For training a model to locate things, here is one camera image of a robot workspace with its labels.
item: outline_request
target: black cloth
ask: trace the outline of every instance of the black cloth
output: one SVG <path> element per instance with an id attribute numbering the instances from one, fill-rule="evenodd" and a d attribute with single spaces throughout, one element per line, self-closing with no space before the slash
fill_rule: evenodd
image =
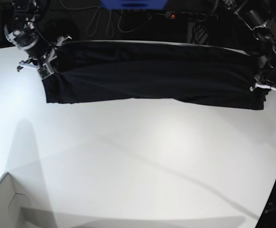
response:
<path id="1" fill-rule="evenodd" d="M 43 80 L 48 103 L 128 98 L 262 110 L 265 93 L 250 91 L 257 60 L 203 46 L 70 42 L 58 52 L 56 73 Z"/>

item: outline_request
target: white tabletop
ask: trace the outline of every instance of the white tabletop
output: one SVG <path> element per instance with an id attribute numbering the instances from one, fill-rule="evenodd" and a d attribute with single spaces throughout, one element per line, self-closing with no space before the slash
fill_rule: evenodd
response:
<path id="1" fill-rule="evenodd" d="M 46 104 L 37 73 L 15 71 L 24 57 L 0 50 L 0 175 L 57 227 L 255 227 L 276 179 L 276 93 L 264 111 Z"/>

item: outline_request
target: blue object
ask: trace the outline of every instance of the blue object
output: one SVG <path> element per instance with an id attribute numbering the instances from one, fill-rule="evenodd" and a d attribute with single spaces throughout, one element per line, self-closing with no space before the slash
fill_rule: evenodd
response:
<path id="1" fill-rule="evenodd" d="M 109 10 L 162 10 L 167 0 L 102 0 Z"/>

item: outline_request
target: black garment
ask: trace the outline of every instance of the black garment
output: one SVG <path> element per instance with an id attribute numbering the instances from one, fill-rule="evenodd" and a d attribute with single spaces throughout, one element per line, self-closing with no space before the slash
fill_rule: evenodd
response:
<path id="1" fill-rule="evenodd" d="M 126 42 L 70 42 L 59 72 L 43 80 L 48 103 L 173 98 L 201 105 L 262 110 L 250 91 L 257 60 L 215 47 Z"/>

